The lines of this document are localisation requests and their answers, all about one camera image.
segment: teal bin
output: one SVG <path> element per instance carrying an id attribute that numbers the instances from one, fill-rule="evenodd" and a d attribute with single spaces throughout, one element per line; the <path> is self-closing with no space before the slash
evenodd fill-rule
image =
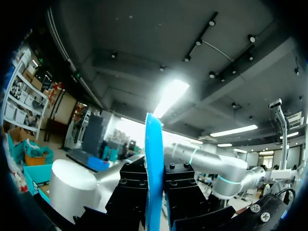
<path id="1" fill-rule="evenodd" d="M 41 197 L 50 204 L 48 196 L 38 187 L 40 184 L 49 184 L 51 179 L 52 165 L 37 165 L 24 167 L 24 175 L 27 187 L 31 195 L 39 193 Z"/>

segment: ceiling light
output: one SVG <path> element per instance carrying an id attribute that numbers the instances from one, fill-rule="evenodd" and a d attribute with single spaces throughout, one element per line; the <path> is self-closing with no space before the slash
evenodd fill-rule
<path id="1" fill-rule="evenodd" d="M 249 41 L 251 41 L 252 43 L 254 43 L 256 41 L 256 37 L 252 36 L 252 35 L 248 35 L 248 39 Z"/>
<path id="2" fill-rule="evenodd" d="M 162 98 L 158 103 L 153 116 L 161 118 L 166 111 L 185 93 L 189 84 L 181 80 L 173 80 L 164 90 Z"/>
<path id="3" fill-rule="evenodd" d="M 196 41 L 196 45 L 197 45 L 197 46 L 201 46 L 201 44 L 202 44 L 202 39 L 198 39 L 198 40 Z"/>
<path id="4" fill-rule="evenodd" d="M 190 59 L 191 59 L 191 56 L 190 55 L 186 55 L 185 58 L 184 58 L 184 61 L 185 62 L 189 62 Z"/>
<path id="5" fill-rule="evenodd" d="M 111 58 L 115 59 L 117 57 L 117 52 L 113 52 Z"/>
<path id="6" fill-rule="evenodd" d="M 215 78 L 215 73 L 214 73 L 214 71 L 210 71 L 210 72 L 208 73 L 208 75 L 210 76 L 210 78 Z"/>
<path id="7" fill-rule="evenodd" d="M 253 61 L 254 57 L 252 56 L 251 53 L 248 53 L 248 59 L 249 59 L 249 61 Z"/>
<path id="8" fill-rule="evenodd" d="M 221 143 L 221 144 L 217 144 L 218 147 L 231 147 L 232 144 L 231 143 Z"/>
<path id="9" fill-rule="evenodd" d="M 263 151 L 263 152 L 259 152 L 260 155 L 269 155 L 269 154 L 274 154 L 274 151 Z"/>
<path id="10" fill-rule="evenodd" d="M 211 21 L 208 22 L 208 24 L 209 24 L 210 26 L 215 26 L 216 22 L 215 22 L 214 20 L 211 20 Z"/>
<path id="11" fill-rule="evenodd" d="M 296 75 L 298 76 L 299 75 L 299 69 L 298 68 L 295 68 L 295 73 L 296 73 Z"/>
<path id="12" fill-rule="evenodd" d="M 291 134 L 289 134 L 289 135 L 287 135 L 287 137 L 289 138 L 289 137 L 292 137 L 292 136 L 297 136 L 298 135 L 298 131 L 297 132 L 294 132 L 294 133 L 291 133 Z"/>
<path id="13" fill-rule="evenodd" d="M 233 150 L 238 152 L 238 153 L 247 153 L 247 151 L 244 151 L 244 150 L 241 150 L 241 149 L 237 149 L 237 148 L 234 148 Z"/>
<path id="14" fill-rule="evenodd" d="M 219 136 L 227 136 L 235 133 L 240 133 L 240 132 L 245 132 L 245 131 L 251 131 L 254 129 L 257 129 L 258 127 L 254 125 L 242 127 L 242 128 L 236 128 L 232 130 L 227 130 L 227 131 L 221 131 L 221 132 L 216 132 L 216 133 L 211 133 L 210 136 L 212 137 L 219 137 Z"/>
<path id="15" fill-rule="evenodd" d="M 232 67 L 232 74 L 236 74 L 236 70 L 234 66 Z"/>
<path id="16" fill-rule="evenodd" d="M 32 62 L 34 62 L 35 66 L 39 66 L 39 65 L 37 64 L 37 62 L 35 62 L 34 59 L 32 59 Z"/>

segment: fluorescent light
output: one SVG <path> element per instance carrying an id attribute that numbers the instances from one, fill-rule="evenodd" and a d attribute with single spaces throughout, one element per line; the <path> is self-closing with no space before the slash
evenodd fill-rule
<path id="1" fill-rule="evenodd" d="M 161 118 L 166 111 L 185 93 L 189 84 L 175 79 L 169 84 L 163 93 L 163 96 L 158 103 L 153 116 Z"/>
<path id="2" fill-rule="evenodd" d="M 34 64 L 35 64 L 36 66 L 39 66 L 39 65 L 37 64 L 37 62 L 35 62 L 34 59 L 32 59 L 32 62 L 34 62 Z"/>
<path id="3" fill-rule="evenodd" d="M 274 151 L 259 152 L 260 155 L 274 154 Z"/>
<path id="4" fill-rule="evenodd" d="M 239 153 L 247 153 L 247 151 L 237 149 L 237 148 L 234 148 L 233 150 L 236 151 L 236 152 L 239 152 Z"/>
<path id="5" fill-rule="evenodd" d="M 217 144 L 218 147 L 231 147 L 232 144 L 231 143 L 221 143 L 221 144 Z"/>
<path id="6" fill-rule="evenodd" d="M 244 132 L 244 131 L 254 130 L 254 129 L 257 129 L 257 128 L 258 127 L 254 124 L 254 125 L 250 125 L 250 126 L 243 127 L 243 128 L 236 128 L 236 129 L 232 129 L 232 130 L 228 130 L 228 131 L 221 131 L 221 132 L 212 133 L 212 134 L 210 134 L 210 136 L 213 136 L 213 137 L 226 136 L 226 135 L 231 135 L 231 134 L 240 133 L 240 132 Z"/>
<path id="7" fill-rule="evenodd" d="M 191 139 L 191 138 L 188 138 L 188 137 L 185 137 L 185 136 L 180 136 L 178 134 L 174 134 L 174 133 L 171 133 L 171 132 L 168 132 L 168 131 L 163 131 L 163 133 L 167 133 L 168 135 L 171 135 L 171 136 L 174 136 L 174 137 L 178 137 L 180 139 L 185 139 L 185 140 L 193 142 L 193 143 L 203 144 L 202 141 L 197 141 L 197 140 L 194 140 L 194 139 Z"/>
<path id="8" fill-rule="evenodd" d="M 291 134 L 289 134 L 289 135 L 287 135 L 287 137 L 289 138 L 289 137 L 292 137 L 292 136 L 297 136 L 298 135 L 298 131 L 297 132 L 294 132 L 294 133 L 291 133 Z"/>

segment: cable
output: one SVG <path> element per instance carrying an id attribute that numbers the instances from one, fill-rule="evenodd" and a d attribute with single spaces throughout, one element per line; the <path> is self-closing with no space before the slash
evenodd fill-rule
<path id="1" fill-rule="evenodd" d="M 279 193 L 276 193 L 276 196 L 280 196 L 282 193 L 286 192 L 286 191 L 291 191 L 293 193 L 293 200 L 295 200 L 295 190 L 293 188 L 286 188 L 281 190 Z"/>

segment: blue plastic piece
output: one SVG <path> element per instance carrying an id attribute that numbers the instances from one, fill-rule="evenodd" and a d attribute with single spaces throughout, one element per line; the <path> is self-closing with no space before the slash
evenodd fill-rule
<path id="1" fill-rule="evenodd" d="M 50 204 L 49 198 L 45 193 L 38 189 L 34 188 L 34 184 L 40 184 L 42 182 L 50 181 L 51 179 L 51 166 L 52 165 L 37 165 L 37 166 L 27 166 L 24 167 L 24 176 L 26 179 L 26 184 L 31 195 L 39 193 L 42 198 Z"/>
<path id="2" fill-rule="evenodd" d="M 88 158 L 87 165 L 96 171 L 105 171 L 109 168 L 109 162 L 103 161 L 95 156 L 90 156 Z"/>
<path id="3" fill-rule="evenodd" d="M 149 231 L 159 231 L 164 182 L 164 152 L 160 121 L 148 113 L 145 127 L 145 157 L 149 191 L 145 225 Z"/>

